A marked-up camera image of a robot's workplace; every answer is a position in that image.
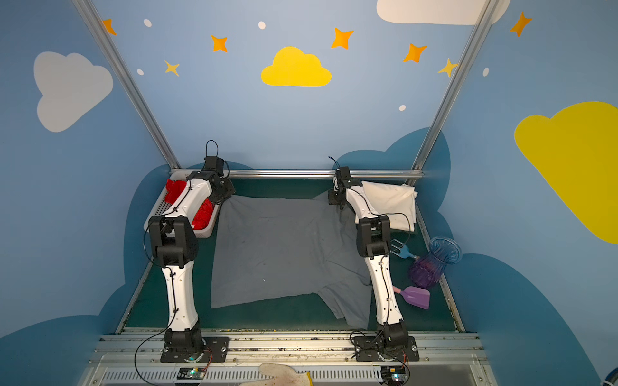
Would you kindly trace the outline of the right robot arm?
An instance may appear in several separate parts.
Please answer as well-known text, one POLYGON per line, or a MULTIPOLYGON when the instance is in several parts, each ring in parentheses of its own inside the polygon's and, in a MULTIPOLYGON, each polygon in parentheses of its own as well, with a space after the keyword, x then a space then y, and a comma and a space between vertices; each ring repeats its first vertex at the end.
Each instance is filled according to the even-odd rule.
POLYGON ((336 168, 328 202, 338 207, 349 206, 355 215, 357 251, 370 273, 379 328, 376 337, 366 347, 383 356, 396 355, 409 347, 410 337, 390 275, 389 217, 373 207, 362 181, 353 178, 348 167, 336 168))

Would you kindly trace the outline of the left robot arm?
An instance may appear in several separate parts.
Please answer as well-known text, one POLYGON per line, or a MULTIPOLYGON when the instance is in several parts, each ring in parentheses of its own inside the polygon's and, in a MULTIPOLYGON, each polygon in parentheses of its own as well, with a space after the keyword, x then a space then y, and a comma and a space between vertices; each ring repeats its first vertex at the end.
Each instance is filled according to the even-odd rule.
POLYGON ((193 269, 200 236, 212 235, 220 206, 235 193, 227 162, 207 156, 200 170, 179 181, 182 190, 167 212, 147 223, 151 251, 146 255, 161 268, 167 288, 169 317, 163 331, 164 363, 199 363, 212 359, 201 334, 195 306, 193 269))

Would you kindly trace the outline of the grey t shirt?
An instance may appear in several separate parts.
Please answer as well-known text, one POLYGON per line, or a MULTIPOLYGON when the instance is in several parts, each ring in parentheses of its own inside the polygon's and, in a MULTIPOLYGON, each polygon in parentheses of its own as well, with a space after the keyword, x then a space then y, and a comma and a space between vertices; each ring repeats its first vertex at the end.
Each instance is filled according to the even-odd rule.
POLYGON ((370 272, 357 252, 355 215, 313 199, 232 196, 218 216, 211 306, 318 294, 336 318, 370 324, 370 272))

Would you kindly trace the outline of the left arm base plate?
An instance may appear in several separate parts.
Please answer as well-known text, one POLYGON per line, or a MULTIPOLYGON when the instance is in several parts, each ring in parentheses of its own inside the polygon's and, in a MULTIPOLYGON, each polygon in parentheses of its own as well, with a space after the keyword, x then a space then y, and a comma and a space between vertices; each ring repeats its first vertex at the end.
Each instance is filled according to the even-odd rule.
POLYGON ((207 336, 200 339, 181 339, 165 342, 160 357, 162 363, 223 363, 229 348, 228 337, 207 336))

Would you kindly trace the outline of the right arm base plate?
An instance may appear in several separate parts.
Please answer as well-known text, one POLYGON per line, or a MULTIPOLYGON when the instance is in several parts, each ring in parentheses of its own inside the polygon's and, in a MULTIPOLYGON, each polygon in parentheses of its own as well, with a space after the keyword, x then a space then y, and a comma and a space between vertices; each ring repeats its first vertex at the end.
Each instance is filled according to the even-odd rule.
POLYGON ((373 336, 353 335, 350 337, 353 346, 352 358, 357 362, 397 362, 408 363, 419 361, 418 347, 410 337, 406 346, 386 347, 373 336))

